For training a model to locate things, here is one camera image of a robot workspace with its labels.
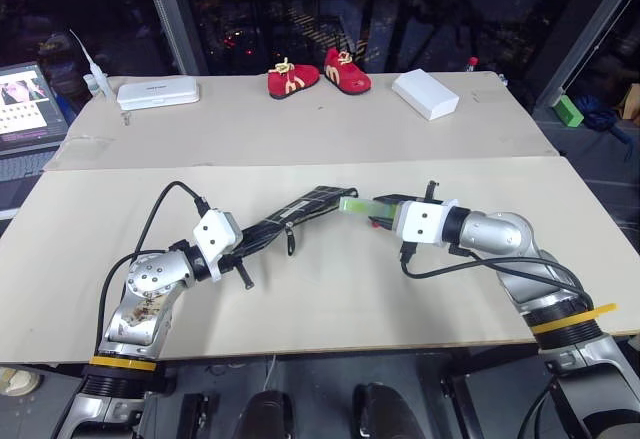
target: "glass window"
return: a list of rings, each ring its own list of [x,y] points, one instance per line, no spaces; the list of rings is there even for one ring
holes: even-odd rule
[[[109,75],[177,72],[152,0],[0,0],[0,67],[38,61],[77,112],[89,67],[69,29]]]
[[[569,0],[191,0],[212,74],[321,65],[334,45],[367,72],[479,69],[525,76]]]

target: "laptop screen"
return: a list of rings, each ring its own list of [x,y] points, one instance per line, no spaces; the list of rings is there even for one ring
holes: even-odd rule
[[[0,155],[59,143],[67,130],[36,63],[0,68]]]

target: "yellow ring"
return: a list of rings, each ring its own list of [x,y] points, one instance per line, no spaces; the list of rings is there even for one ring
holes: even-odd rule
[[[121,367],[123,369],[138,369],[139,371],[155,371],[155,362],[136,361],[134,359],[123,359],[121,357],[93,356],[89,360],[93,366]]]
[[[581,322],[595,319],[600,314],[604,314],[605,312],[615,311],[617,308],[617,304],[605,304],[604,306],[596,307],[592,311],[581,312],[580,314],[563,317],[562,319],[533,326],[531,328],[531,332],[533,332],[534,334],[542,334],[544,332],[555,331],[556,329],[561,329],[563,327],[573,326],[575,324],[580,324]]]

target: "red sneaker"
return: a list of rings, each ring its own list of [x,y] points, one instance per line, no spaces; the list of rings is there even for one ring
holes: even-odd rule
[[[284,99],[294,92],[313,86],[320,78],[318,69],[313,66],[294,65],[284,58],[284,62],[276,64],[269,70],[267,86],[269,95],[274,99]]]
[[[355,96],[371,89],[371,79],[352,62],[351,54],[335,47],[327,51],[324,75],[345,94]]]

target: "small bottle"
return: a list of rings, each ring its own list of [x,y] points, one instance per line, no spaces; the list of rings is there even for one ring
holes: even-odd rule
[[[85,74],[82,76],[84,82],[87,83],[87,87],[89,88],[89,92],[93,97],[97,96],[100,93],[100,86],[98,85],[96,78],[93,74]]]
[[[469,62],[464,66],[464,72],[473,72],[476,70],[476,66],[478,65],[478,58],[476,56],[471,56],[469,58]]]

